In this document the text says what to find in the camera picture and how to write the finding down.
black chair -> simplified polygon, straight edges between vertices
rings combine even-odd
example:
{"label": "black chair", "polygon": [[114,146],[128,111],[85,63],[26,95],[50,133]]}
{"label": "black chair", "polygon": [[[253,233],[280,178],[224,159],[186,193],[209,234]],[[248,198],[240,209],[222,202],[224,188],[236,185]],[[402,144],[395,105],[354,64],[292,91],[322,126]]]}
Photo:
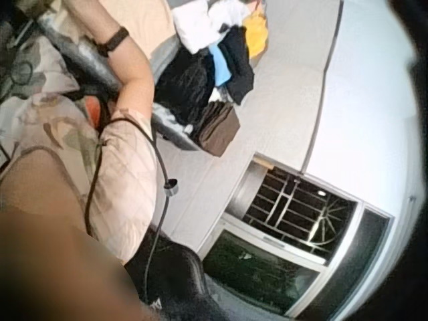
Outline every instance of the black chair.
{"label": "black chair", "polygon": [[[146,237],[135,257],[125,266],[138,295],[144,297],[144,269],[151,246]],[[202,262],[183,245],[161,237],[148,273],[148,301],[160,302],[167,320],[228,321],[209,295]]]}

white wall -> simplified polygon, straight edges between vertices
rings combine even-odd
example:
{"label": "white wall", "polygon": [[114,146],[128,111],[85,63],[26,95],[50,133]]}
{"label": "white wall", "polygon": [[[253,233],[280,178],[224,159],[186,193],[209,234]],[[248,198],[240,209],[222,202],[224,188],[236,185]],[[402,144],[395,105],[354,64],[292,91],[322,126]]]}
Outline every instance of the white wall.
{"label": "white wall", "polygon": [[391,215],[407,181],[405,119],[416,115],[412,45],[382,1],[345,1],[308,173]]}
{"label": "white wall", "polygon": [[302,168],[338,7],[339,0],[268,1],[270,47],[256,68],[254,91],[237,109],[241,129],[222,158],[160,142],[170,176],[181,184],[165,223],[173,239],[195,250],[201,246],[256,152]]}

cable connector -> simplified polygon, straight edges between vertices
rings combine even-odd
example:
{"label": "cable connector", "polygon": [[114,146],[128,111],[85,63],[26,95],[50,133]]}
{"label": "cable connector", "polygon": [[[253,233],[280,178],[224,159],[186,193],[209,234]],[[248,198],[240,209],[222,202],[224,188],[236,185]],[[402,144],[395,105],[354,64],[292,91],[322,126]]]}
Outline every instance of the cable connector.
{"label": "cable connector", "polygon": [[169,179],[167,183],[165,183],[163,189],[165,190],[165,194],[168,197],[172,197],[178,194],[179,192],[179,182],[176,179]]}

chair backrest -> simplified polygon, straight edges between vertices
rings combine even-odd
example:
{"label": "chair backrest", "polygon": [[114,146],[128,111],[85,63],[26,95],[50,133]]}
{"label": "chair backrest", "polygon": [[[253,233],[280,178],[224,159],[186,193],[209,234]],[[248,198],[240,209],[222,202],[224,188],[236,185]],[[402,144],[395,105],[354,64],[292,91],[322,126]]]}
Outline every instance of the chair backrest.
{"label": "chair backrest", "polygon": [[228,321],[209,295],[202,262],[183,245],[169,242],[155,253],[148,274],[148,298],[160,300],[171,320]]}

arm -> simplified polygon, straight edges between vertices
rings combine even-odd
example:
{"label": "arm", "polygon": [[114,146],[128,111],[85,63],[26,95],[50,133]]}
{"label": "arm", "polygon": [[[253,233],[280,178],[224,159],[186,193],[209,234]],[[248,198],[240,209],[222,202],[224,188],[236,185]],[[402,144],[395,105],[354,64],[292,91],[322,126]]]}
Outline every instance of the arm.
{"label": "arm", "polygon": [[[98,0],[64,0],[64,3],[98,43],[106,43],[120,29]],[[145,54],[131,37],[127,37],[110,52],[109,63],[124,84],[116,108],[136,110],[150,120],[154,81]]]}

